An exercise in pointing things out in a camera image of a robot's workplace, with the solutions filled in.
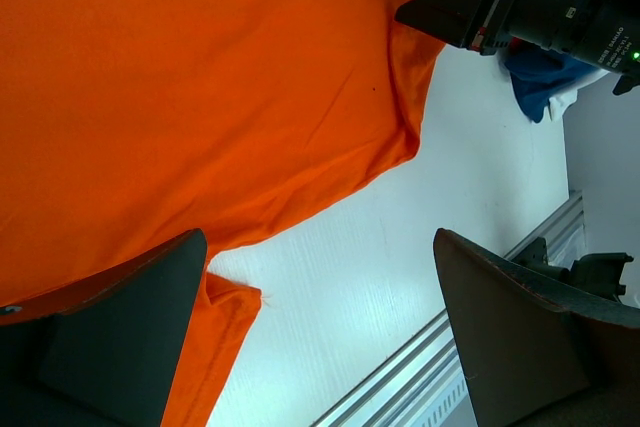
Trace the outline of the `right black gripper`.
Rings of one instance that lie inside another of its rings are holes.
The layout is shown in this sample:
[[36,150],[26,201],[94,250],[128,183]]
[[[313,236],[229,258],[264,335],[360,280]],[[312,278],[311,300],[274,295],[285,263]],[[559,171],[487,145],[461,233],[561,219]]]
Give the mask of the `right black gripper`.
[[630,0],[410,0],[394,20],[482,55],[513,37],[609,72],[630,69]]

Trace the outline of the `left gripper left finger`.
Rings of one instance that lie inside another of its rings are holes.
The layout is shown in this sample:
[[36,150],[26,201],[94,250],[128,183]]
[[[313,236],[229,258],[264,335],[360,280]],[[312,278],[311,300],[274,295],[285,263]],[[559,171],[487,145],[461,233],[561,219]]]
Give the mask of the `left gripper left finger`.
[[191,230],[2,306],[2,425],[160,425],[206,251],[204,234]]

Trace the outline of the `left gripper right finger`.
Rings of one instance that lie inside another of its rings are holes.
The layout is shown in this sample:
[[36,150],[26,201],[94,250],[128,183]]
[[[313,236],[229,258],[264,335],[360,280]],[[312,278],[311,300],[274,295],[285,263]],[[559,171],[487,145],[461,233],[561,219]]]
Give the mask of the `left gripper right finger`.
[[636,426],[639,311],[439,229],[434,257],[480,426]]

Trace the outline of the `orange t shirt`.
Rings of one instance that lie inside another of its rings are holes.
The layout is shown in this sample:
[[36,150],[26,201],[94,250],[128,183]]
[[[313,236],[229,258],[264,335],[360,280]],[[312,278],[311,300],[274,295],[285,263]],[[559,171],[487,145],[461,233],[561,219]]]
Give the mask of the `orange t shirt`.
[[1,0],[1,422],[99,425],[47,331],[191,230],[266,240],[419,150],[407,0]]

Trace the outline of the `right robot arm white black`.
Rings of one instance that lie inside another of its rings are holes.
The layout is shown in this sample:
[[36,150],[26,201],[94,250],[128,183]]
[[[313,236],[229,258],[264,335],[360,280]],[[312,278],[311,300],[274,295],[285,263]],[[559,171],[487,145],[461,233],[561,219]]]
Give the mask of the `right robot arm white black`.
[[639,85],[639,0],[410,0],[397,22],[459,49],[490,56],[514,38]]

